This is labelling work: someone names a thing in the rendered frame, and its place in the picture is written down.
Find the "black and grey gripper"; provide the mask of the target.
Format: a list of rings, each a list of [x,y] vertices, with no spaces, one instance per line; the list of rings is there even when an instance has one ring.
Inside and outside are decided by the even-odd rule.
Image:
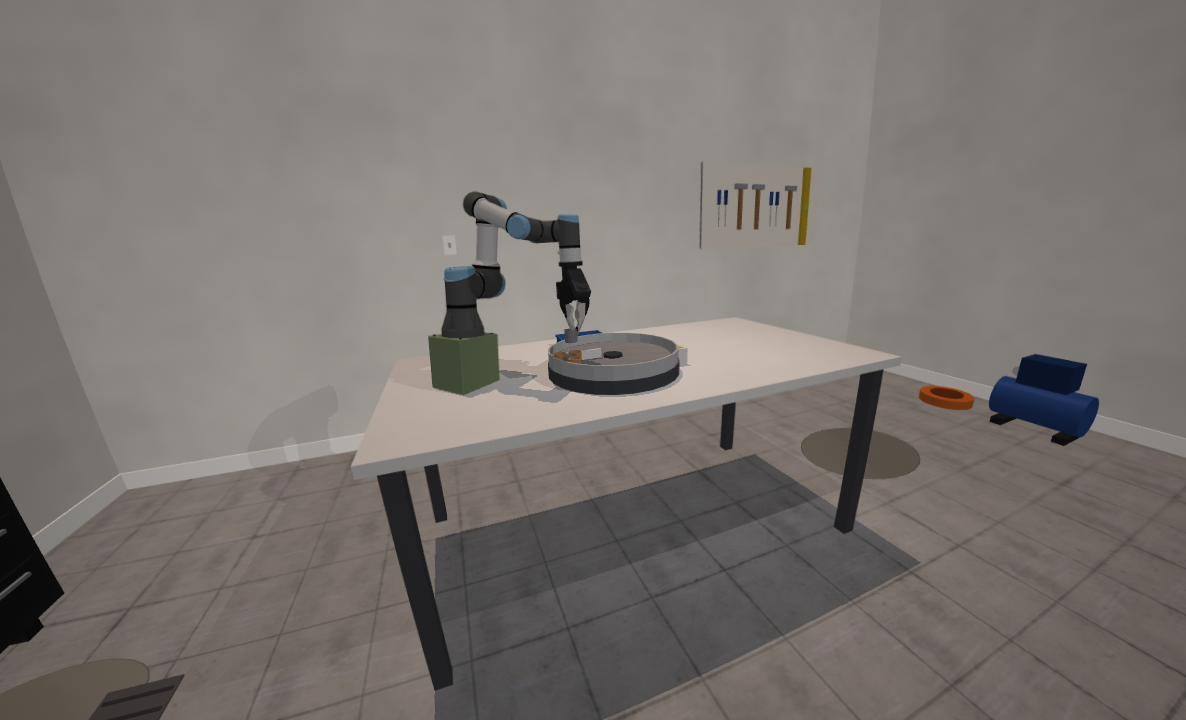
[[[581,263],[581,261],[578,261],[578,263],[557,263],[557,266],[562,266],[562,281],[556,282],[557,300],[560,300],[561,310],[565,311],[565,319],[567,321],[567,325],[569,325],[570,331],[576,331],[578,329],[578,334],[580,332],[581,324],[584,324],[585,316],[587,316],[587,311],[589,307],[589,297],[587,297],[587,299],[575,299],[573,289],[570,289],[570,283],[569,281],[567,281],[566,270],[567,268],[578,268],[578,266],[581,265],[584,265]],[[573,305],[570,305],[575,300],[578,300],[576,304],[578,306],[575,310],[575,318],[578,320],[576,327],[574,325],[575,320],[573,319],[574,307]]]

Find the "blue crate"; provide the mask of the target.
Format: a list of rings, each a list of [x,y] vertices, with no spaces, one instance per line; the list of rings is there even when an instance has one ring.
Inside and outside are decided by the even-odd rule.
[[[599,333],[602,333],[602,332],[599,332],[599,331],[584,331],[584,332],[579,332],[579,334],[578,334],[578,336],[584,336],[584,334],[599,334]],[[555,336],[557,337],[557,340],[565,340],[565,334],[555,334]],[[557,343],[557,342],[556,342],[556,343]]]

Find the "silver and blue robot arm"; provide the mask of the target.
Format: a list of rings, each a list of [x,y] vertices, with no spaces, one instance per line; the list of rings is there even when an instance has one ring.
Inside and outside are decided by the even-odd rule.
[[[560,263],[581,261],[578,215],[560,214],[553,222],[541,222],[509,211],[505,202],[480,192],[466,195],[463,208],[470,217],[477,218],[477,261],[471,266],[445,269],[446,316],[441,332],[446,338],[484,334],[477,299],[495,299],[505,289],[506,281],[497,263],[498,228],[515,240],[557,242]],[[566,275],[575,299],[587,299],[589,283],[581,268],[567,268]]]

